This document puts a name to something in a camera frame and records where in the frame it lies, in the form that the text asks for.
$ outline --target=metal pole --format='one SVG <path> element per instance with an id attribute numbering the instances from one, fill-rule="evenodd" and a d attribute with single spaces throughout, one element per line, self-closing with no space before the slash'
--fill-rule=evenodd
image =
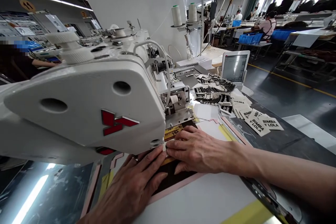
<path id="1" fill-rule="evenodd" d="M 203 16 L 203 12 L 204 12 L 204 5 L 203 5 L 203 1 L 202 0 L 202 27 L 201 27 L 201 44 L 199 46 L 199 56 L 201 57 L 202 56 L 202 43 L 203 43 L 203 36 L 204 36 L 204 16 Z"/>

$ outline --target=woman's left hand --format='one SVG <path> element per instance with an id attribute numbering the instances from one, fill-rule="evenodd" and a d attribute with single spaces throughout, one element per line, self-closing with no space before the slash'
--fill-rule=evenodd
<path id="1" fill-rule="evenodd" d="M 111 186 L 95 208 L 78 224 L 128 224 L 145 209 L 152 194 L 168 173 L 153 176 L 166 157 L 162 145 L 138 156 L 129 155 L 113 178 Z"/>

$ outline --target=forearm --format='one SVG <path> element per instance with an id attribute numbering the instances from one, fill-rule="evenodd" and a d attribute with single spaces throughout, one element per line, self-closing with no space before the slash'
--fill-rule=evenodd
<path id="1" fill-rule="evenodd" d="M 57 64 L 55 63 L 50 63 L 50 62 L 44 62 L 44 61 L 40 61 L 40 60 L 37 60 L 37 59 L 34 59 L 33 62 L 32 62 L 32 65 L 34 66 L 38 66 L 38 67 L 54 67 L 54 66 L 57 66 Z"/>
<path id="2" fill-rule="evenodd" d="M 239 145 L 233 174 L 266 181 L 310 202 L 322 211 L 336 205 L 336 168 Z"/>

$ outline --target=reflective metal surface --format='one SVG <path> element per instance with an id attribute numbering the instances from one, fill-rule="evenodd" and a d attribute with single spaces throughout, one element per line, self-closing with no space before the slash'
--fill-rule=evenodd
<path id="1" fill-rule="evenodd" d="M 92 164 L 28 162 L 0 195 L 1 224 L 73 224 L 81 215 Z"/>

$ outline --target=thread spool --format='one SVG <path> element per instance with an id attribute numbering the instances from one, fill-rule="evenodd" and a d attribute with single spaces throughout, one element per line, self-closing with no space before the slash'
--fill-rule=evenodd
<path id="1" fill-rule="evenodd" d="M 115 37 L 126 37 L 124 28 L 115 29 Z"/>
<path id="2" fill-rule="evenodd" d="M 189 4 L 189 20 L 188 20 L 189 23 L 197 21 L 196 8 L 197 6 L 195 3 Z"/>
<path id="3" fill-rule="evenodd" d="M 180 8 L 178 5 L 174 5 L 172 7 L 171 13 L 173 14 L 173 22 L 174 26 L 178 27 L 182 25 L 182 20 L 181 20 L 181 13 L 180 13 Z"/>
<path id="4" fill-rule="evenodd" d="M 172 104 L 178 102 L 179 98 L 177 97 L 177 95 L 171 96 L 170 97 L 170 101 L 172 102 Z"/>

